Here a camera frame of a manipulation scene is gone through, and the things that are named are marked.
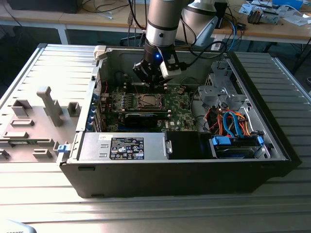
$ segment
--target motherboard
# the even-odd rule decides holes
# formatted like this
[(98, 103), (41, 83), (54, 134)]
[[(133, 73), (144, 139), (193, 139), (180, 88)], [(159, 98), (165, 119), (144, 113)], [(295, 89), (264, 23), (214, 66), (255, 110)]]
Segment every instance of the motherboard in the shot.
[(102, 94), (103, 131), (196, 131), (189, 93), (178, 86), (162, 86), (146, 93), (132, 83)]

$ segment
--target floor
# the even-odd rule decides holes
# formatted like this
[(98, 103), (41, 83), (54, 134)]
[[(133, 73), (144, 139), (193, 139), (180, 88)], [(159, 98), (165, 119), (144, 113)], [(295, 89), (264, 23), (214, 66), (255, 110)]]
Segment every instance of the floor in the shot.
[[(10, 37), (7, 33), (12, 29), (10, 27), (11, 26), (0, 27), (0, 96), (4, 94), (7, 87), (27, 62), (38, 42), (60, 43), (58, 33), (54, 29), (14, 27), (13, 31), (15, 32), (15, 36)], [(77, 45), (105, 44), (119, 46), (120, 40), (126, 38), (127, 33), (69, 30), (69, 37), (71, 43)], [(236, 42), (233, 50), (263, 52), (267, 44), (267, 42), (258, 41)], [(271, 46), (269, 53), (278, 57), (287, 69), (291, 70), (296, 61), (296, 56), (300, 53), (299, 46), (300, 45), (278, 43), (277, 45)], [(311, 86), (308, 86), (306, 83), (306, 78), (311, 76), (310, 65), (311, 59), (309, 58), (295, 75), (308, 92), (311, 91)]]

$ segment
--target blue drive bracket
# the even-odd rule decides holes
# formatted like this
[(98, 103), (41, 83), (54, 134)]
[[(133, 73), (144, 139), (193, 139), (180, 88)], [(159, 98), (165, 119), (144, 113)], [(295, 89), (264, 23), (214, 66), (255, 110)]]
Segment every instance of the blue drive bracket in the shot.
[(231, 145), (231, 141), (229, 137), (225, 136), (215, 136), (212, 138), (213, 145)]

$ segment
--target cable connector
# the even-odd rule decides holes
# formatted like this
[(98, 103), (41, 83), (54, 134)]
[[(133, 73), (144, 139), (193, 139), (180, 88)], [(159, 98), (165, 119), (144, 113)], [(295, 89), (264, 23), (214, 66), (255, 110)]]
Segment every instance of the cable connector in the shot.
[(127, 25), (129, 27), (133, 25), (133, 14), (132, 14), (132, 12), (130, 12), (129, 15), (128, 15)]

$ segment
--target blue cable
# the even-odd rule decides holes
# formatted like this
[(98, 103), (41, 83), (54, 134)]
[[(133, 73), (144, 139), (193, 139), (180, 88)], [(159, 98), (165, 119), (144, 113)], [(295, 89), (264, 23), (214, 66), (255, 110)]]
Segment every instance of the blue cable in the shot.
[(237, 118), (237, 116), (236, 116), (234, 113), (232, 113), (232, 112), (226, 112), (226, 113), (224, 114), (224, 118), (223, 118), (224, 129), (228, 132), (228, 134), (231, 135), (231, 137), (234, 137), (234, 134), (233, 134), (233, 133), (228, 129), (228, 127), (227, 127), (226, 118), (227, 118), (227, 116), (228, 116), (229, 114), (231, 114), (232, 117), (233, 117), (234, 126), (235, 126), (235, 131), (237, 132), (237, 135), (240, 136), (240, 137), (244, 137), (244, 135), (242, 134), (242, 132), (241, 132), (241, 130), (240, 130), (240, 128), (239, 128), (239, 121), (238, 121), (238, 118)]
[(231, 43), (231, 46), (230, 46), (230, 48), (228, 49), (228, 51), (230, 51), (231, 49), (232, 49), (232, 47), (233, 47), (233, 44), (234, 44), (234, 41), (235, 41), (235, 36), (236, 36), (236, 34), (237, 34), (237, 31), (235, 30), (235, 26), (234, 26), (234, 24), (233, 24), (233, 22), (231, 22), (229, 19), (227, 19), (228, 20), (228, 22), (229, 23), (231, 23), (231, 25), (232, 25), (232, 28), (233, 28), (233, 40), (232, 40), (232, 43)]

